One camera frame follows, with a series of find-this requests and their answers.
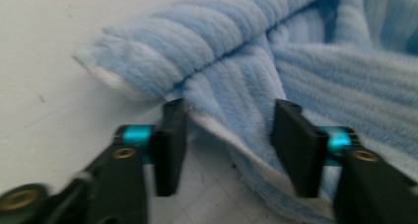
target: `blue towel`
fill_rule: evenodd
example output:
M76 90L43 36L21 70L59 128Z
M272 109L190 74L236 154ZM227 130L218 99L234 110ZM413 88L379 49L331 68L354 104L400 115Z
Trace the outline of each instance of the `blue towel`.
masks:
M417 55L418 0L188 0L105 29L75 57L133 99L185 97L271 207L334 223L340 171L325 169L319 199L294 195L269 144L274 99L354 128L418 181Z

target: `blue connector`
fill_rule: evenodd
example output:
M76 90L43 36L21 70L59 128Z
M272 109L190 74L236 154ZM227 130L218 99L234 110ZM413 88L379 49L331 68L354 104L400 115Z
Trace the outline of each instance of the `blue connector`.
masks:
M319 127L329 135L328 155L325 160L325 166L340 167L341 164L336 160L342 158L342 151L347 147L353 146L349 133L342 127Z
M122 143L141 148L142 163L152 164L150 138L154 125L128 125L122 134Z

